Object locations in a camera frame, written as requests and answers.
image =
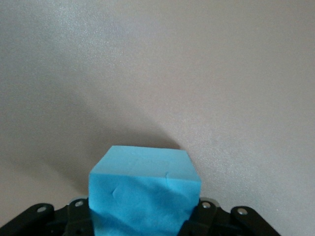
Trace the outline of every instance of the blue foam cube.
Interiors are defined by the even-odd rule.
[[[200,188],[184,150],[112,146],[90,172],[95,236],[176,236]]]

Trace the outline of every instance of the blue block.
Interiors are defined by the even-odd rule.
[[[200,188],[184,150],[112,146],[90,172],[95,236],[176,236]]]

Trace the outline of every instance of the top face of blue block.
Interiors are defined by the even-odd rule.
[[[201,181],[186,151],[152,147],[112,146],[91,174]]]

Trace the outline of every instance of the screw head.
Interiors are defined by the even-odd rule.
[[[210,208],[211,207],[210,203],[208,203],[208,202],[203,202],[202,206],[203,206],[203,208]]]
[[[83,201],[78,201],[74,204],[76,207],[82,206],[83,205]]]
[[[238,208],[237,209],[237,212],[240,214],[240,215],[247,215],[248,212],[244,209],[244,208]]]
[[[42,206],[42,207],[40,207],[40,208],[37,209],[37,212],[40,213],[40,212],[45,211],[46,209],[47,209],[47,207]]]

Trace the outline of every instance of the table surface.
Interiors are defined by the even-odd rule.
[[[0,225],[86,195],[112,145],[186,150],[202,196],[314,234],[315,1],[1,1]]]

